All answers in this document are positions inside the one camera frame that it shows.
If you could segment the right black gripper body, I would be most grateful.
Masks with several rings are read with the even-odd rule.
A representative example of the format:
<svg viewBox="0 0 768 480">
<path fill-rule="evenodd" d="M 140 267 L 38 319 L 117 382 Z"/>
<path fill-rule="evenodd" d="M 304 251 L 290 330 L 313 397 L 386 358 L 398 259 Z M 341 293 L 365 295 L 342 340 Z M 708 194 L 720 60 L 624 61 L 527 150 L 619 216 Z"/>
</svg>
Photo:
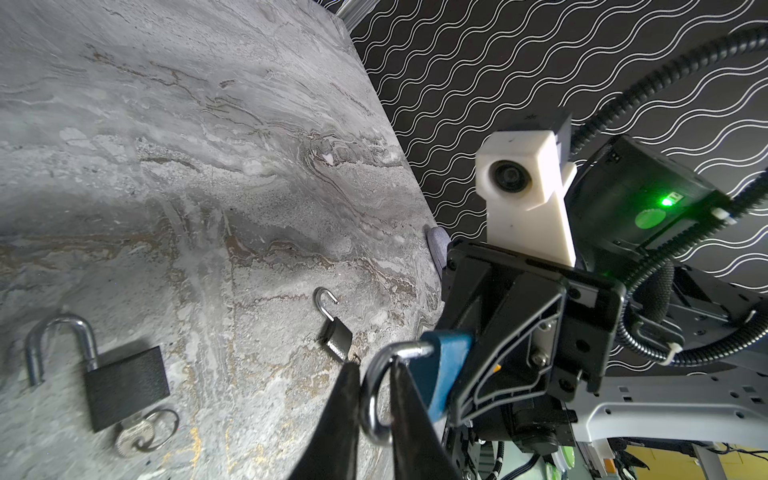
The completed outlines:
<svg viewBox="0 0 768 480">
<path fill-rule="evenodd" d="M 449 245 L 437 330 L 473 342 L 447 422 L 483 440 L 572 444 L 568 403 L 600 389 L 626 289 L 612 278 L 484 243 Z"/>
</svg>

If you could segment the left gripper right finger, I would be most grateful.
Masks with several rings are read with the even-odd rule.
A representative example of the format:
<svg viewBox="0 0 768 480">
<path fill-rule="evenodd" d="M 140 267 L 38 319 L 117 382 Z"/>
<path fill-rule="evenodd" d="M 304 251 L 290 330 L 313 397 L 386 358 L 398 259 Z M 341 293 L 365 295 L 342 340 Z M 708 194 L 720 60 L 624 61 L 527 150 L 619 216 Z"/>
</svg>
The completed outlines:
<svg viewBox="0 0 768 480">
<path fill-rule="evenodd" d="M 401 479 L 460 479 L 438 440 L 407 366 L 390 368 L 394 475 Z"/>
</svg>

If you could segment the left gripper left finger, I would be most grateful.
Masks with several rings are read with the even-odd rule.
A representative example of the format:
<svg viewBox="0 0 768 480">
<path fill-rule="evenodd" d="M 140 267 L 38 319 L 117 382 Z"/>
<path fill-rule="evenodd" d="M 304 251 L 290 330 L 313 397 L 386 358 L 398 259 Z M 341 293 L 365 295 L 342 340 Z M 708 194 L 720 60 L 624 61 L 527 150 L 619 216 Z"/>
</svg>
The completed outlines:
<svg viewBox="0 0 768 480">
<path fill-rule="evenodd" d="M 360 368 L 345 363 L 312 438 L 289 479 L 355 479 L 360 429 Z"/>
</svg>

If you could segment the blue padlock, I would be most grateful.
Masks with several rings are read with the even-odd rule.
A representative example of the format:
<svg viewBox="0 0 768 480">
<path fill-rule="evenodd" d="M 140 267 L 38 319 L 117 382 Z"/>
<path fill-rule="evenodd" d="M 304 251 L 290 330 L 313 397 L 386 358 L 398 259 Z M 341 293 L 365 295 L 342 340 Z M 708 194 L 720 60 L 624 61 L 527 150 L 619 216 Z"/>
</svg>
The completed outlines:
<svg viewBox="0 0 768 480">
<path fill-rule="evenodd" d="M 378 419 L 378 395 L 392 364 L 405 364 L 427 418 L 433 424 L 447 412 L 447 399 L 473 346 L 473 337 L 460 331 L 428 331 L 417 340 L 390 344 L 380 350 L 366 370 L 360 389 L 360 423 L 368 439 L 392 444 L 391 428 Z"/>
</svg>

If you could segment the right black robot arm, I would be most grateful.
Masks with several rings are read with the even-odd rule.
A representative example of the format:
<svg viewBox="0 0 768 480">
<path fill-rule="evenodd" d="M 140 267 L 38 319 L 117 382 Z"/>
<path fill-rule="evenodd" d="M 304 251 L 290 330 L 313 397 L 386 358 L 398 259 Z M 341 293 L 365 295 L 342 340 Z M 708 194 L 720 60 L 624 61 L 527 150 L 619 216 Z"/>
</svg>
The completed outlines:
<svg viewBox="0 0 768 480">
<path fill-rule="evenodd" d="M 581 265 L 454 243 L 442 330 L 474 345 L 448 397 L 453 425 L 535 452 L 558 433 L 602 440 L 767 438 L 767 301 L 674 262 L 766 185 L 734 200 L 627 136 L 611 139 L 575 194 Z"/>
</svg>

